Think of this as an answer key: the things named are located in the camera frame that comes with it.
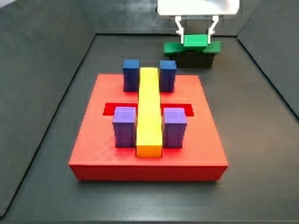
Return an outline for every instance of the block structure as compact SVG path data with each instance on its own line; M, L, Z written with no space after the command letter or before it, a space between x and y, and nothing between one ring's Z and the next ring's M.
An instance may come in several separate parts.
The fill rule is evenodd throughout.
M137 156L163 155L163 119L158 68L142 67L138 96Z
M137 147L137 108L116 107L114 116L116 148Z
M138 103L126 93L123 74L102 74L94 87L87 113L70 158L79 180L203 181L219 180L229 160L213 120L198 75L177 75L173 94L161 93L162 104L191 104L182 149L163 149L163 157L137 157L137 149L116 148L114 116L103 115L114 102Z
M187 127L187 117L183 108L163 110L163 147L182 148L183 136Z
M161 92L174 91L177 65L174 60L161 60Z
M123 72L124 72L124 91L126 92L138 92L139 74L141 74L139 59L126 59L124 60Z

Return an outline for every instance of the dark gray surface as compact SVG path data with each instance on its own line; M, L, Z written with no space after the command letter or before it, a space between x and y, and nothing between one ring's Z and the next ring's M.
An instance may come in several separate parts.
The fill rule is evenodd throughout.
M98 73L159 65L157 36L98 36L4 221L299 221L299 125L235 38L201 74L230 168L218 183L79 182L68 167Z
M266 0L238 35L299 117L299 1Z
M95 34L74 0L16 1L0 21L2 216Z
M174 20L155 13L157 0L78 0L96 33L174 34ZM222 19L217 35L238 36L261 0L241 0L241 10L233 18ZM206 32L211 21L183 21L186 33Z

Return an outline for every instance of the toy block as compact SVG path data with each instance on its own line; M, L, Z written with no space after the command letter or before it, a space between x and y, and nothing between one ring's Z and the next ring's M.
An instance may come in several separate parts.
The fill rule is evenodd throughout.
M112 123L116 147L137 147L137 108L116 107Z
M205 53L221 53L221 41L213 41L203 50Z
M138 92L141 62L138 59L126 59L123 65L124 91Z
M161 60L161 92L174 91L177 65L174 60Z
M173 56L175 53L182 53L183 51L183 44L181 42L166 42L163 44L163 55L166 57Z
M142 67L138 96L137 156L163 155L162 108L158 68Z
M185 35L183 47L189 49L203 49L209 46L209 35Z
M182 148L187 118L183 108L163 110L163 147Z

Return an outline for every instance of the gray wall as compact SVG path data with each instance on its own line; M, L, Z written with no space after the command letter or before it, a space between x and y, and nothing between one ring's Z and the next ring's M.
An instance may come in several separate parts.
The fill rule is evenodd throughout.
M299 117L298 10L298 0L265 0L238 39Z
M78 0L96 33L175 34L177 26L155 13L157 0ZM239 30L261 0L241 0L241 10L234 18L222 19L217 35L238 36ZM210 21L185 21L189 33L206 32Z
M3 216L95 33L75 0L16 1L0 21Z

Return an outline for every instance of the gray floor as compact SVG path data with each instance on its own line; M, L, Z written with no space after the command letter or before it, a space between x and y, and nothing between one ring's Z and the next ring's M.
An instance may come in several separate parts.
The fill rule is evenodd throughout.
M4 221L299 221L299 126L235 38L199 74L227 152L218 183L79 182L67 166L98 73L158 66L177 37L98 36Z

